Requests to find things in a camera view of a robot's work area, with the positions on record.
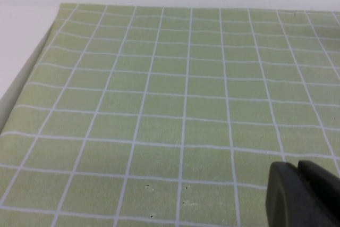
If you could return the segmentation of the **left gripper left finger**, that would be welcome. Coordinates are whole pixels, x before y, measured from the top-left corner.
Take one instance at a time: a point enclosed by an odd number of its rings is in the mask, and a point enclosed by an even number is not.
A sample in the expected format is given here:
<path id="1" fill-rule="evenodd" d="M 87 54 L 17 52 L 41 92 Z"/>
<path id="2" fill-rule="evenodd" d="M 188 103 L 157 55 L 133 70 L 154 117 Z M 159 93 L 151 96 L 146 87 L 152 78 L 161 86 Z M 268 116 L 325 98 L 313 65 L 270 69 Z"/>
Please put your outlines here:
<path id="1" fill-rule="evenodd" d="M 270 166 L 266 214 L 269 226 L 327 226 L 320 200 L 297 168 L 286 162 Z"/>

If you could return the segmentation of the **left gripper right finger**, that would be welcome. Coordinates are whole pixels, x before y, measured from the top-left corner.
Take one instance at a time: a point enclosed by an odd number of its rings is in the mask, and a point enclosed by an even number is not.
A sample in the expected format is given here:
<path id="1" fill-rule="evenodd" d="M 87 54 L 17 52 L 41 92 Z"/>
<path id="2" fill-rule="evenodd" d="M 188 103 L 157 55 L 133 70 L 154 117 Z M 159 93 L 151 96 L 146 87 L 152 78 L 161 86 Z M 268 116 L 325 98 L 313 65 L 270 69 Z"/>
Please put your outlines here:
<path id="1" fill-rule="evenodd" d="M 339 226 L 339 178 L 318 164 L 301 160 L 297 169 L 306 180 L 319 207 Z"/>

